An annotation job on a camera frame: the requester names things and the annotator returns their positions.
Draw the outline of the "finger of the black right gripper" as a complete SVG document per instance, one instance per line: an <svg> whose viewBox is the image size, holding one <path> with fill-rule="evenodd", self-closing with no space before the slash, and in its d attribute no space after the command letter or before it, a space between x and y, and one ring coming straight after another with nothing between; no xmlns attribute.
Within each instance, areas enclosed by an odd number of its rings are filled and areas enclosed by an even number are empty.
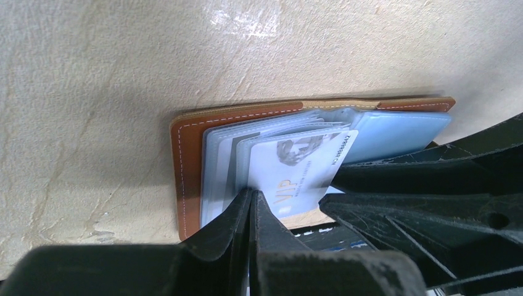
<svg viewBox="0 0 523 296"><path fill-rule="evenodd" d="M521 194L328 194L319 208L375 249L410 257L429 288L522 287Z"/></svg>
<svg viewBox="0 0 523 296"><path fill-rule="evenodd" d="M387 194L506 195L522 192L522 115L448 144L342 165L333 187Z"/></svg>

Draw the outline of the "brown leather card holder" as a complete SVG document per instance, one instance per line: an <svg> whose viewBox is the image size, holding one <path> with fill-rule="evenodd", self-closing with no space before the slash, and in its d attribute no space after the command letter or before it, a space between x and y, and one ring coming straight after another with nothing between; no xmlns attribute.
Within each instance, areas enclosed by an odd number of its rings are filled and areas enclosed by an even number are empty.
<svg viewBox="0 0 523 296"><path fill-rule="evenodd" d="M455 103L450 96L435 94L335 97L229 105L182 113L170 125L179 238L183 241L200 229L203 135L209 128L308 109L355 107L363 110L448 112Z"/></svg>

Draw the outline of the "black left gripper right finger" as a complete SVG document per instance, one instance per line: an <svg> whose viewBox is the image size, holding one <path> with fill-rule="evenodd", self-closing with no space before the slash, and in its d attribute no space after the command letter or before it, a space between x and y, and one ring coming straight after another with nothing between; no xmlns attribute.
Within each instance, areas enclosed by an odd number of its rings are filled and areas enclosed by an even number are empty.
<svg viewBox="0 0 523 296"><path fill-rule="evenodd" d="M314 251L270 211L250 204L251 295L426 295L416 264L399 252Z"/></svg>

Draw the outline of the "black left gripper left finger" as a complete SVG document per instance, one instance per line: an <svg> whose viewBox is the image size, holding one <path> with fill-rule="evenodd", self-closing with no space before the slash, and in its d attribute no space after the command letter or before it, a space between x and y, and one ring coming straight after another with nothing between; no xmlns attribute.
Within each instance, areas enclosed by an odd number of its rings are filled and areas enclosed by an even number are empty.
<svg viewBox="0 0 523 296"><path fill-rule="evenodd" d="M253 192L178 244L47 245L1 281L2 295L245 295Z"/></svg>

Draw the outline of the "white VIP card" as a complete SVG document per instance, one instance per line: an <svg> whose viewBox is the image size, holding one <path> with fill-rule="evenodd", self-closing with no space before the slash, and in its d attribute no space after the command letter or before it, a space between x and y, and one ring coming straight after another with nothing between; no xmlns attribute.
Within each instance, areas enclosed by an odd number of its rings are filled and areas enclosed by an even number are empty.
<svg viewBox="0 0 523 296"><path fill-rule="evenodd" d="M318 206L358 136L349 128L278 136L254 144L247 186L262 191L281 219Z"/></svg>

